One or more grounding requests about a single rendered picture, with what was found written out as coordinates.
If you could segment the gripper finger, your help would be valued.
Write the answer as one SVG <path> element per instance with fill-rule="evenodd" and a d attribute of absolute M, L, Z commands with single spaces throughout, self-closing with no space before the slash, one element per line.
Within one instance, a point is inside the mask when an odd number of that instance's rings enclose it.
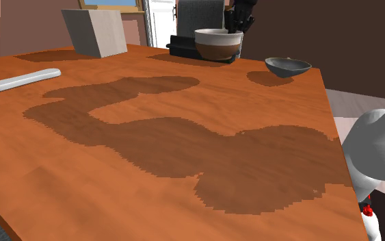
<path fill-rule="evenodd" d="M 246 33 L 254 22 L 255 18 L 253 16 L 249 16 L 247 19 L 238 22 L 237 30 Z"/>
<path fill-rule="evenodd" d="M 234 10 L 224 11 L 224 23 L 229 34 L 234 34 L 237 31 L 237 20 Z"/>

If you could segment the white and brown bowl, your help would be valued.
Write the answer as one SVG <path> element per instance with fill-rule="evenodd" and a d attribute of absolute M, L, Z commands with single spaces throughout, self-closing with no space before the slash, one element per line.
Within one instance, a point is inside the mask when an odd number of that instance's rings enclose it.
<path fill-rule="evenodd" d="M 197 29 L 194 42 L 199 54 L 206 60 L 229 60 L 236 56 L 243 32 L 229 33 L 227 29 Z"/>

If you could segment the grey bowl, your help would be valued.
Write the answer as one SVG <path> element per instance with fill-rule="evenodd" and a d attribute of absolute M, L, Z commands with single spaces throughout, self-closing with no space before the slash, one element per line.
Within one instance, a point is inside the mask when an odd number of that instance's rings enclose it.
<path fill-rule="evenodd" d="M 308 62 L 291 58 L 267 58 L 265 65 L 270 72 L 281 78 L 300 75 L 312 67 Z"/>

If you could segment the white door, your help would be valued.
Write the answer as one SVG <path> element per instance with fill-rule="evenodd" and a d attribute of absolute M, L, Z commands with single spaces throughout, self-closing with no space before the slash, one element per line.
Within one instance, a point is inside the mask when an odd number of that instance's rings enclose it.
<path fill-rule="evenodd" d="M 143 0 L 148 46 L 166 49 L 176 35 L 176 0 Z"/>

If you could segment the orange wooden table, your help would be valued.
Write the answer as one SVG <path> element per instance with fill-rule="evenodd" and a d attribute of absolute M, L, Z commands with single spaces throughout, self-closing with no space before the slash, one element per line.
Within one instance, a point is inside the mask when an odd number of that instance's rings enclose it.
<path fill-rule="evenodd" d="M 21 241 L 368 241 L 317 69 L 131 45 L 0 58 L 0 224 Z"/>

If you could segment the wooden framed window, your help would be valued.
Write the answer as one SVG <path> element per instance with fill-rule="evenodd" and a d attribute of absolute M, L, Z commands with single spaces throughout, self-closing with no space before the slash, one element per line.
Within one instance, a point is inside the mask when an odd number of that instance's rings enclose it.
<path fill-rule="evenodd" d="M 77 0 L 83 10 L 119 10 L 121 13 L 143 13 L 142 0 Z"/>

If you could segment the white tilted box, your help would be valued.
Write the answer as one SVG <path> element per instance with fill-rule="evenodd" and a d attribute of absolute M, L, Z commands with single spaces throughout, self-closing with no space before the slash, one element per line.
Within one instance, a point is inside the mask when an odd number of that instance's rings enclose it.
<path fill-rule="evenodd" d="M 106 58 L 127 52 L 119 11 L 62 9 L 61 12 L 76 53 Z"/>

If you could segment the white long flat remote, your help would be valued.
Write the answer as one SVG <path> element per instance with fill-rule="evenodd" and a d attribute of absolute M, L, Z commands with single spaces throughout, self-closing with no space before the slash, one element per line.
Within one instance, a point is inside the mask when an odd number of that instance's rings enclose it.
<path fill-rule="evenodd" d="M 47 68 L 41 71 L 36 71 L 33 73 L 28 73 L 25 75 L 20 75 L 16 77 L 11 77 L 7 79 L 0 80 L 0 92 L 9 90 L 11 88 L 16 88 L 26 84 L 31 84 L 37 81 L 42 81 L 45 79 L 50 79 L 54 77 L 59 77 L 61 75 L 61 70 L 58 68 Z"/>

